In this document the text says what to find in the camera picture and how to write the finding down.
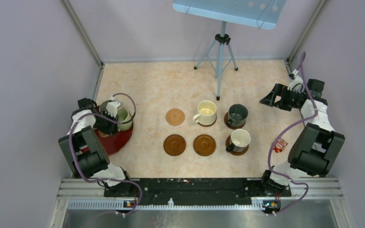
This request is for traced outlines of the light green mug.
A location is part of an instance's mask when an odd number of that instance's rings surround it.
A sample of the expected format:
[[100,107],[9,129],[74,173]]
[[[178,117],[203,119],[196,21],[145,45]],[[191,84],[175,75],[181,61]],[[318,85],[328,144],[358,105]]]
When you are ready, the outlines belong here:
[[117,127],[119,131],[127,131],[132,127],[133,122],[131,120],[131,115],[125,108],[121,108],[117,113]]

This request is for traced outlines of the dark grey cup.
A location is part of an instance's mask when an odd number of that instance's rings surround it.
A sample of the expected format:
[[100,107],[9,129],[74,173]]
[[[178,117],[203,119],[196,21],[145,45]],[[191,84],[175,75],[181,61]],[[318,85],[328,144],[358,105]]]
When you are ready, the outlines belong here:
[[228,111],[228,125],[240,126],[248,117],[248,110],[242,104],[233,104]]

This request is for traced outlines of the dark wooden coaster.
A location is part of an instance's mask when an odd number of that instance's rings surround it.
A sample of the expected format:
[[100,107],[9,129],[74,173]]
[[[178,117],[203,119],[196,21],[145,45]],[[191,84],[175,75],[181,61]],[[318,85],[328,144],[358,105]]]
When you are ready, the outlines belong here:
[[241,129],[241,128],[243,128],[244,126],[245,126],[245,124],[246,124],[246,121],[244,121],[243,122],[243,124],[242,125],[240,125],[240,126],[231,126],[231,125],[228,125],[228,112],[224,115],[224,119],[223,119],[223,121],[224,121],[224,124],[228,127],[228,128],[230,128],[230,129],[232,129],[232,130],[236,130],[236,129]]
[[201,123],[197,123],[197,124],[202,126],[202,127],[210,127],[210,126],[213,126],[216,122],[217,122],[217,119],[215,119],[215,121],[213,123],[208,124],[208,125],[204,125],[204,124],[201,124]]
[[232,150],[232,151],[227,151],[227,149],[229,148],[229,146],[231,145],[231,137],[230,136],[228,136],[227,137],[227,139],[226,139],[226,141],[225,141],[225,147],[226,147],[226,152],[227,153],[230,153],[230,154],[232,154],[232,155],[234,155],[234,156],[241,156],[241,155],[244,155],[247,151],[248,151],[248,149],[249,149],[249,146],[247,145],[245,148],[243,148],[242,149],[242,151],[240,151],[240,152],[237,152],[237,151],[235,151],[235,150]]
[[216,150],[216,141],[208,134],[201,134],[194,139],[193,148],[199,156],[210,156]]
[[185,139],[179,134],[172,134],[166,137],[163,142],[163,149],[170,156],[181,155],[186,148]]

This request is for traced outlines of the white cup dark inside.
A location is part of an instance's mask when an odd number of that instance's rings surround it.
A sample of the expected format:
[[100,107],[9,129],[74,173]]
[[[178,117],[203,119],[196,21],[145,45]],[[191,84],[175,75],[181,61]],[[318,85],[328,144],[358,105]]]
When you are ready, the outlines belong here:
[[243,129],[236,129],[231,134],[231,145],[227,151],[235,150],[237,152],[242,151],[247,145],[249,146],[251,142],[250,133]]

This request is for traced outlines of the cream mug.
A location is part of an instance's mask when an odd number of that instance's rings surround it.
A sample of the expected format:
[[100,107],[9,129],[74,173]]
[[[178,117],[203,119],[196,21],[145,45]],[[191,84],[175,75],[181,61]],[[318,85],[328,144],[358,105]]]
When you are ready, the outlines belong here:
[[217,106],[214,102],[209,100],[201,101],[197,106],[197,114],[192,118],[194,123],[201,123],[204,125],[211,124],[217,119]]

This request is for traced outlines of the light wooden coaster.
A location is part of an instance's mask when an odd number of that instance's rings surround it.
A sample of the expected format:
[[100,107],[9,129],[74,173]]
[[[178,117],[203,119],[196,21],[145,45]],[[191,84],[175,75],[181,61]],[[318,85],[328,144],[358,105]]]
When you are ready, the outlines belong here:
[[185,114],[181,109],[170,109],[165,115],[166,122],[171,126],[178,126],[185,120]]

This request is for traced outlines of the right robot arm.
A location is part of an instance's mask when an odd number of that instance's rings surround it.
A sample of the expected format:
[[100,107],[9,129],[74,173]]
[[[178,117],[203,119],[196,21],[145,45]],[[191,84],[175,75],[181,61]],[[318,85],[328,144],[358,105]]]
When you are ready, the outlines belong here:
[[345,136],[337,133],[329,122],[327,101],[321,97],[324,85],[323,81],[310,79],[307,89],[294,92],[286,85],[275,84],[271,92],[261,99],[261,104],[285,111],[299,109],[305,118],[305,127],[291,147],[288,160],[264,171],[259,183],[264,195],[282,193],[291,178],[325,177],[331,170]]

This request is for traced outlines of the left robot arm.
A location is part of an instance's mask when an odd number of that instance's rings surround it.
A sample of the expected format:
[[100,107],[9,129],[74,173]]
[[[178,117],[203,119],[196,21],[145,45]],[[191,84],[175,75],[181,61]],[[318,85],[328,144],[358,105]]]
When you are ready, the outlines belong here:
[[109,160],[132,136],[129,113],[117,100],[97,105],[94,100],[83,98],[77,103],[78,109],[71,116],[73,131],[58,140],[74,177],[84,175],[121,196],[130,195],[134,187],[126,171]]

